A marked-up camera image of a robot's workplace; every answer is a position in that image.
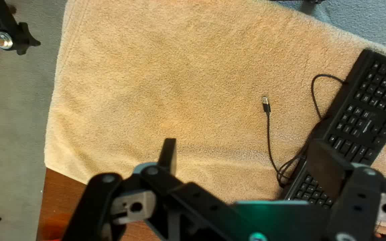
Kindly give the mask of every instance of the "cable connector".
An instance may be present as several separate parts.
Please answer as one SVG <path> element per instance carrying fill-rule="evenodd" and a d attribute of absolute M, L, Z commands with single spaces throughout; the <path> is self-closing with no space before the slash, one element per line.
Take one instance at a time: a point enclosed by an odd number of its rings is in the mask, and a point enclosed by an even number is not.
<path fill-rule="evenodd" d="M 261 106 L 262 106 L 263 113 L 270 113 L 270 102 L 269 102 L 269 98 L 266 95 L 262 95 Z"/>

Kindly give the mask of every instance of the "wooden table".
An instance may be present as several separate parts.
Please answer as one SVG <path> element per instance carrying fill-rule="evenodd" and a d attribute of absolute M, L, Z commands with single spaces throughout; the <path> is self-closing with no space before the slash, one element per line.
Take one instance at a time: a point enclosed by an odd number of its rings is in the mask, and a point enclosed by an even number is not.
<path fill-rule="evenodd" d="M 41 213 L 37 231 L 38 241 L 57 241 L 69 223 L 69 219 L 80 200 L 85 185 L 66 178 L 56 172 L 45 172 Z M 127 227 L 123 241 L 158 240 L 143 224 Z"/>

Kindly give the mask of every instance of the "towel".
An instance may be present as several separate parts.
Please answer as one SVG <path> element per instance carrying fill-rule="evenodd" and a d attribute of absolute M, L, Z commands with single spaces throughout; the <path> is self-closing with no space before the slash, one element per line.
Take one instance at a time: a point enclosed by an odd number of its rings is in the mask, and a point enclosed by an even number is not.
<path fill-rule="evenodd" d="M 386 47 L 262 0 L 69 0 L 46 126 L 45 166 L 85 184 L 123 178 L 176 138 L 175 176 L 225 203 L 275 199 L 280 166 L 318 121 L 309 85 L 344 79 Z M 321 112 L 336 82 L 318 82 Z M 386 174 L 386 148 L 373 165 Z"/>

